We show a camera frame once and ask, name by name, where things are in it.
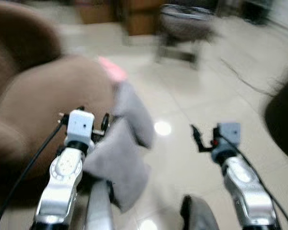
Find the chair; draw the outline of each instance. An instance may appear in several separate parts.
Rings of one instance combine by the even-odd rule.
[[[102,67],[65,55],[51,24],[16,3],[0,1],[0,184],[13,181],[56,126],[58,113],[84,105],[101,125],[114,105],[113,86]],[[27,179],[46,174],[60,132]]]
[[[219,7],[218,0],[172,0],[160,11],[159,42],[157,61],[162,57],[173,57],[189,61],[196,67],[199,43],[213,34],[212,19]],[[179,52],[175,47],[179,42],[190,41],[191,53]]]

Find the black cable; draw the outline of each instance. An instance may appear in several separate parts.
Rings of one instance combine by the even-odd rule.
[[[228,64],[226,61],[224,61],[223,59],[220,59],[232,72],[234,72],[234,74],[236,75],[236,77],[242,81],[244,84],[246,84],[247,86],[249,86],[250,88],[252,88],[253,90],[255,90],[256,92],[258,93],[262,93],[264,95],[267,95],[269,97],[275,97],[275,95],[267,92],[267,91],[264,91],[262,89],[258,89],[256,88],[255,86],[251,85],[250,83],[248,83],[247,81],[245,81],[241,76],[240,74],[230,65]]]
[[[41,154],[41,152],[44,150],[44,148],[47,146],[47,144],[53,139],[53,137],[57,134],[57,132],[61,129],[63,123],[59,123],[58,126],[55,128],[55,130],[47,137],[47,139],[44,141],[44,143],[42,144],[42,146],[39,148],[39,150],[36,152],[36,154],[33,156],[33,158],[30,160],[29,164],[27,165],[27,167],[25,168],[25,170],[23,171],[23,173],[20,175],[20,177],[17,179],[16,183],[14,184],[13,188],[11,189],[10,193],[8,194],[8,196],[6,197],[6,199],[3,202],[3,205],[0,208],[0,220],[3,216],[3,213],[7,207],[7,205],[9,204],[14,192],[16,191],[18,185],[20,184],[20,182],[25,178],[26,174],[28,173],[28,171],[31,169],[31,167],[33,166],[33,164],[35,163],[35,161],[37,160],[37,158],[39,157],[39,155]]]
[[[268,195],[271,197],[271,199],[276,203],[276,205],[278,206],[278,208],[280,209],[280,211],[283,213],[283,215],[285,216],[287,222],[288,222],[288,214],[286,213],[286,211],[283,209],[283,207],[281,206],[281,204],[278,202],[278,200],[275,198],[275,196],[270,192],[270,190],[265,186],[262,178],[260,177],[259,173],[254,169],[254,167],[252,166],[251,162],[247,159],[247,157],[230,141],[228,140],[225,136],[219,134],[231,147],[233,147],[235,149],[235,151],[237,151],[242,157],[243,159],[246,161],[246,163],[253,169],[253,171],[256,173],[259,182],[261,183],[262,187],[265,189],[265,191],[268,193]]]

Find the pink object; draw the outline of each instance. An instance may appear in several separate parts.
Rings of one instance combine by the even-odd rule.
[[[114,82],[122,82],[127,79],[127,73],[118,65],[112,63],[105,57],[99,57],[99,63]]]

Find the metal bar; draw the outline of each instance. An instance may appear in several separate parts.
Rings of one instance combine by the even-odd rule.
[[[108,184],[105,180],[92,184],[84,229],[114,230]]]

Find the red component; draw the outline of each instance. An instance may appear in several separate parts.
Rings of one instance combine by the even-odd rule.
[[[216,139],[214,139],[212,143],[214,146],[217,146],[219,144],[219,142]]]

